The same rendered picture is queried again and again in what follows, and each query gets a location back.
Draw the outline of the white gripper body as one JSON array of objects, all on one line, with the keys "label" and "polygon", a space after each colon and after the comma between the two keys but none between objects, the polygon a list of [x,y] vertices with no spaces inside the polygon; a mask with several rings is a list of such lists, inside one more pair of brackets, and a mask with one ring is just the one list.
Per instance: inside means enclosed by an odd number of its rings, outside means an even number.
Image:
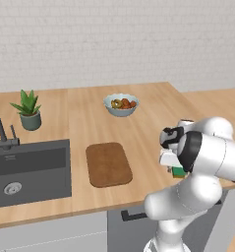
[{"label": "white gripper body", "polygon": [[162,149],[159,155],[159,163],[165,166],[182,167],[182,164],[171,150]]}]

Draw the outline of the green sponge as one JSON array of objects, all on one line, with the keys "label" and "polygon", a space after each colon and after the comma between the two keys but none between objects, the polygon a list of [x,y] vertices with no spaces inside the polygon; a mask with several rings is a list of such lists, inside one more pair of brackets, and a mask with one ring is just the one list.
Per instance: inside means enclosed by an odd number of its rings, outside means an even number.
[{"label": "green sponge", "polygon": [[186,176],[186,172],[182,167],[172,167],[172,175],[174,178],[184,178]]}]

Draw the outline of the brown wooden cutting board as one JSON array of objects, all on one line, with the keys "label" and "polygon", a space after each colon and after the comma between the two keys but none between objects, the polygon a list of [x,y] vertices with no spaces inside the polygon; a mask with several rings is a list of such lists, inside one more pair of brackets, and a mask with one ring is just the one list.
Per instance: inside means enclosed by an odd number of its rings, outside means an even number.
[{"label": "brown wooden cutting board", "polygon": [[89,182],[96,188],[128,184],[133,172],[119,143],[90,145],[86,149]]}]

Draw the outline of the white fruit bowl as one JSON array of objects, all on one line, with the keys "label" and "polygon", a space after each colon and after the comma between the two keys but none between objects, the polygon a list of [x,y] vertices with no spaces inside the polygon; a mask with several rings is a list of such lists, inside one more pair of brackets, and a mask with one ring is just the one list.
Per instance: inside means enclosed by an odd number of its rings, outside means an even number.
[{"label": "white fruit bowl", "polygon": [[[111,101],[114,99],[122,99],[126,98],[129,102],[133,102],[136,105],[131,108],[113,108],[111,105]],[[139,100],[134,96],[130,94],[109,94],[103,99],[103,104],[105,105],[106,109],[111,115],[117,116],[117,117],[127,117],[131,115],[136,108],[139,106]]]}]

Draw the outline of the light grey cupboard panel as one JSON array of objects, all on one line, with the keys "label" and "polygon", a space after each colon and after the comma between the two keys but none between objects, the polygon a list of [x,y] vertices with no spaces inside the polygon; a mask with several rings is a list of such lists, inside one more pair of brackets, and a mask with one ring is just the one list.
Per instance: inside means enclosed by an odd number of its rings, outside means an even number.
[{"label": "light grey cupboard panel", "polygon": [[230,189],[222,203],[204,252],[227,252],[235,235],[235,189]]}]

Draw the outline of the grey dishwasher front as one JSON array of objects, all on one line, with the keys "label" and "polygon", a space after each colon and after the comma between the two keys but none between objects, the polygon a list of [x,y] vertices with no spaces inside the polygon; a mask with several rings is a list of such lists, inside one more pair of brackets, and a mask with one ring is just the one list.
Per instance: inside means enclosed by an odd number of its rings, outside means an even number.
[{"label": "grey dishwasher front", "polygon": [[[209,235],[227,191],[222,191],[220,200],[201,217],[191,222],[183,234],[183,242],[191,252],[204,252]],[[144,252],[146,244],[153,238],[157,222],[148,217],[140,220],[123,221],[121,212],[127,210],[130,215],[144,213],[144,205],[107,212],[107,250],[108,252]]]}]

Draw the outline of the dark grey sink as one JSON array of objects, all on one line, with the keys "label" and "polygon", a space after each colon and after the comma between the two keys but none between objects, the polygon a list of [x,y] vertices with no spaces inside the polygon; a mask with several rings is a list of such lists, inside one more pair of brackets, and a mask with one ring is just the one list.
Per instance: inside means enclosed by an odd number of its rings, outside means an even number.
[{"label": "dark grey sink", "polygon": [[69,139],[0,148],[0,207],[71,196]]}]

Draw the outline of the light grey cupboard door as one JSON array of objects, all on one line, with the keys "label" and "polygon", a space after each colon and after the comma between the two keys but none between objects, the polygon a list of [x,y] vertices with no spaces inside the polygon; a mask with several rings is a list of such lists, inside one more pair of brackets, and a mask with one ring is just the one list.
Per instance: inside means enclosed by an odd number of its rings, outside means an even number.
[{"label": "light grey cupboard door", "polygon": [[0,228],[0,252],[107,252],[107,213]]}]

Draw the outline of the green potted plant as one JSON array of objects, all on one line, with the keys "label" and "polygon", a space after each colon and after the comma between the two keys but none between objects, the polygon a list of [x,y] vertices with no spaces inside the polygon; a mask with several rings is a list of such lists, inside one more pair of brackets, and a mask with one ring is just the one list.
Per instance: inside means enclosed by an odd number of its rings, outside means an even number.
[{"label": "green potted plant", "polygon": [[34,94],[34,91],[27,94],[21,90],[21,103],[11,102],[11,105],[18,109],[23,128],[28,131],[35,131],[41,126],[40,105],[37,105],[37,100],[38,96]]}]

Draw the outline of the dark grey tap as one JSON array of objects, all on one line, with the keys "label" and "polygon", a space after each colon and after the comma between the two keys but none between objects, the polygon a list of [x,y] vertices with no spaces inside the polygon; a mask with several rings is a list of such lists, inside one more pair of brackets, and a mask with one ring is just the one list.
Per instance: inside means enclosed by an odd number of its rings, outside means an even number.
[{"label": "dark grey tap", "polygon": [[14,126],[11,126],[11,130],[14,138],[8,139],[0,118],[0,148],[2,148],[4,151],[9,151],[12,147],[18,146],[20,144],[20,139],[16,136]]}]

